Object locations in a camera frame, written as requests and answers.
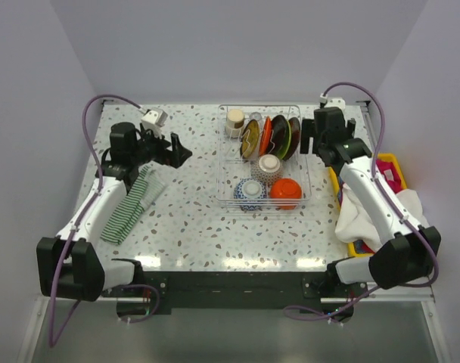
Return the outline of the red floral plate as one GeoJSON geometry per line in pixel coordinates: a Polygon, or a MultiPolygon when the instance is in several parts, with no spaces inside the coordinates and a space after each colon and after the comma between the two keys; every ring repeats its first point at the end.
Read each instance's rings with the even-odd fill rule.
{"type": "Polygon", "coordinates": [[[297,117],[288,120],[291,127],[291,143],[287,150],[286,158],[290,159],[296,152],[300,143],[301,124],[297,117]]]}

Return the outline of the orange plate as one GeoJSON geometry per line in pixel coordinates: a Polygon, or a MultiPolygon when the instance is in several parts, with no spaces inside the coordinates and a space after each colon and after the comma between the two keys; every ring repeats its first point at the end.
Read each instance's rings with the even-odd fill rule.
{"type": "Polygon", "coordinates": [[[264,123],[262,136],[260,139],[260,148],[259,148],[259,156],[263,156],[266,154],[267,147],[269,146],[269,142],[272,137],[272,120],[268,116],[266,117],[266,121],[264,123]]]}

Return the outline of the brown patterned bowl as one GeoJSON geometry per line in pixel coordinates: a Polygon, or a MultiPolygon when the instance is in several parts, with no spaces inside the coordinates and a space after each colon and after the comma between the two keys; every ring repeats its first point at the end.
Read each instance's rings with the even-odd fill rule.
{"type": "Polygon", "coordinates": [[[266,154],[255,161],[250,169],[250,175],[264,185],[271,186],[283,177],[283,165],[279,158],[266,154]]]}

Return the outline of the clear glass cup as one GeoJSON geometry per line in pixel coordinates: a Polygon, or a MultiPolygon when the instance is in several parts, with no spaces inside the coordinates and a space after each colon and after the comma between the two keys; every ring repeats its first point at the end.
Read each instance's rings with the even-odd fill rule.
{"type": "Polygon", "coordinates": [[[262,114],[260,112],[252,112],[249,115],[249,120],[255,120],[257,122],[260,122],[263,119],[262,114]]]}

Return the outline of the clear wire dish rack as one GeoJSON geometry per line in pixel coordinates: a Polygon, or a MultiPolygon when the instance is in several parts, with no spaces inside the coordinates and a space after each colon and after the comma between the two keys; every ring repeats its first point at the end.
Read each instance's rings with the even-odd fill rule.
{"type": "Polygon", "coordinates": [[[294,209],[311,197],[297,105],[219,106],[216,199],[242,211],[294,209]]]}

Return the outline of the yellow patterned plate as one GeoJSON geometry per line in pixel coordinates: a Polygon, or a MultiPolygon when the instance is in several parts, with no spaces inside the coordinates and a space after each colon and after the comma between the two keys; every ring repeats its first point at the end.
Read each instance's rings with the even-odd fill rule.
{"type": "Polygon", "coordinates": [[[256,150],[260,140],[260,125],[252,119],[244,128],[241,136],[240,155],[242,160],[249,160],[256,150]]]}

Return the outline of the orange bowl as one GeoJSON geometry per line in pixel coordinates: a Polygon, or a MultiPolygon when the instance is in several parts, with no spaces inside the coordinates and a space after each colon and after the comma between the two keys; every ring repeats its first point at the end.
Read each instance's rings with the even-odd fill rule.
{"type": "Polygon", "coordinates": [[[271,187],[269,196],[279,202],[278,208],[295,209],[303,196],[300,185],[292,178],[280,178],[271,187]]]}

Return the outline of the beige steel cup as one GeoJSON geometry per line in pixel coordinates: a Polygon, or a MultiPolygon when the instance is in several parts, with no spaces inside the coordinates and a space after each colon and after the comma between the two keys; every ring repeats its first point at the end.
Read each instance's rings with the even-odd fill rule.
{"type": "Polygon", "coordinates": [[[226,114],[225,133],[230,139],[240,138],[244,131],[245,115],[240,109],[230,109],[226,114]]]}

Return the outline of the blue white patterned bowl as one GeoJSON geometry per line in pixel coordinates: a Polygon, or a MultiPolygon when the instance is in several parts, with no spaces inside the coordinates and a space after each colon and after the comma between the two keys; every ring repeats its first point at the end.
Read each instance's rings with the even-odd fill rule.
{"type": "Polygon", "coordinates": [[[240,209],[244,212],[262,208],[262,203],[255,200],[266,198],[266,186],[255,178],[243,178],[234,188],[233,198],[239,201],[240,209]]]}

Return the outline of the lime green plate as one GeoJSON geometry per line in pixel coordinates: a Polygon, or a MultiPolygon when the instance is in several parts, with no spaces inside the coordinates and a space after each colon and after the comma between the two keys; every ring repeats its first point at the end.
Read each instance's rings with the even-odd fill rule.
{"type": "Polygon", "coordinates": [[[278,148],[276,149],[276,156],[280,159],[283,160],[286,153],[288,152],[288,148],[291,143],[291,127],[289,125],[289,122],[285,118],[281,118],[280,121],[278,122],[279,126],[279,133],[277,134],[278,136],[278,141],[276,142],[278,148]]]}

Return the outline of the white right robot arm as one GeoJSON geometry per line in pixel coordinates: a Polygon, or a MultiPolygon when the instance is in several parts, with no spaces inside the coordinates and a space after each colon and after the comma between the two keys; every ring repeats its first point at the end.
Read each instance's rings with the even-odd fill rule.
{"type": "Polygon", "coordinates": [[[381,242],[381,248],[368,258],[350,257],[328,264],[327,292],[341,297],[352,284],[369,281],[385,290],[412,287],[418,278],[435,282],[440,233],[434,226],[424,226],[400,203],[366,143],[355,137],[355,121],[345,120],[338,107],[324,107],[315,110],[313,118],[304,119],[302,127],[301,153],[320,157],[351,189],[381,242]]]}

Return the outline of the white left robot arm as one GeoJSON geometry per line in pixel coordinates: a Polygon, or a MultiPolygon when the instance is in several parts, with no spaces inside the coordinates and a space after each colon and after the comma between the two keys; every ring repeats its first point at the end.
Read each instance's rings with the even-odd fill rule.
{"type": "Polygon", "coordinates": [[[54,237],[44,237],[37,244],[44,296],[93,302],[111,288],[137,296],[145,287],[139,262],[101,262],[95,245],[110,216],[136,190],[135,181],[143,165],[155,162],[177,169],[192,152],[181,144],[176,133],[158,138],[152,130],[128,122],[112,125],[109,141],[110,147],[99,160],[101,170],[79,210],[54,237]]]}

